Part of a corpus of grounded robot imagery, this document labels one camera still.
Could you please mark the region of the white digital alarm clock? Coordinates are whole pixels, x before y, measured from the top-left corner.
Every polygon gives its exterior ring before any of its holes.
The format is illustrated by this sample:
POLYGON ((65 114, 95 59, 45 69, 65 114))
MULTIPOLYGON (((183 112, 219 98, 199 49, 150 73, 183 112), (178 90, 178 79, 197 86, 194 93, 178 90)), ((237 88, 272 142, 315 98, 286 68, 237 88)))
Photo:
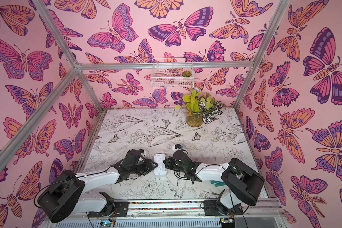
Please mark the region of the white digital alarm clock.
POLYGON ((163 163, 166 159, 165 154, 155 154, 154 162, 157 163, 157 167, 154 169, 154 175, 156 177, 165 177, 167 175, 167 170, 165 168, 165 164, 163 163))

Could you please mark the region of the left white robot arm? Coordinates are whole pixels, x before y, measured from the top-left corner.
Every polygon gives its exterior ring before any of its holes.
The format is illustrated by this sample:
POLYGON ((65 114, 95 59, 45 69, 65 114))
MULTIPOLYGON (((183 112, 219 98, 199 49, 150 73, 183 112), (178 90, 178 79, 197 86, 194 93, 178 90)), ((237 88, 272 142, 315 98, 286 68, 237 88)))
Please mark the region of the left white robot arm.
POLYGON ((95 195, 86 193, 105 185, 113 185, 152 172, 158 164, 144 155, 144 150, 132 149, 125 158, 111 164, 104 170, 90 173, 63 171, 48 185, 36 199, 37 205, 44 211, 52 223, 59 223, 70 215, 78 213, 98 213, 103 217, 116 214, 115 199, 106 192, 95 195))

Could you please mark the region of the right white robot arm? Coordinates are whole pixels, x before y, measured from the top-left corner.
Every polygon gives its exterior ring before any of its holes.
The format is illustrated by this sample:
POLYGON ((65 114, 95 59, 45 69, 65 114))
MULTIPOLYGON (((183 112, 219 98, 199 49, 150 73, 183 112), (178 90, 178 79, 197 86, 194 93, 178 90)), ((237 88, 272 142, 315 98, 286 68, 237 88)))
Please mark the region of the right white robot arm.
POLYGON ((204 206, 205 209, 215 210, 221 215, 231 215, 242 203, 250 207, 256 206, 265 183, 258 172, 237 158, 223 164, 205 164, 192 161, 183 149, 178 149, 163 164, 175 174, 183 173, 182 178, 192 183, 223 182, 228 188, 218 195, 215 205, 204 206))

